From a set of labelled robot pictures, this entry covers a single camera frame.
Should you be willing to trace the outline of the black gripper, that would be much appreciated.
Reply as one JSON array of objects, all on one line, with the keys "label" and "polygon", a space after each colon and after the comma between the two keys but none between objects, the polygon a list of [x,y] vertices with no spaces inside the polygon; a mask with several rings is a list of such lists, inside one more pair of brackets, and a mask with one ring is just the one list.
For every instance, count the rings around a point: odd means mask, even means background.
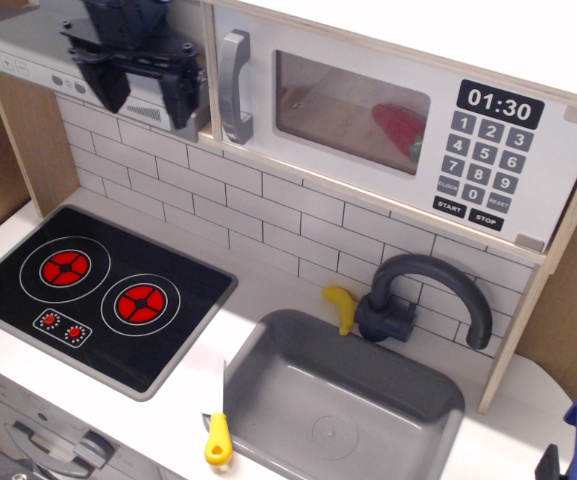
[{"label": "black gripper", "polygon": [[125,72],[162,75],[159,86],[176,129],[187,126],[208,94],[199,50],[167,21],[168,1],[84,1],[85,16],[65,20],[60,33],[102,105],[118,113],[130,95]]}]

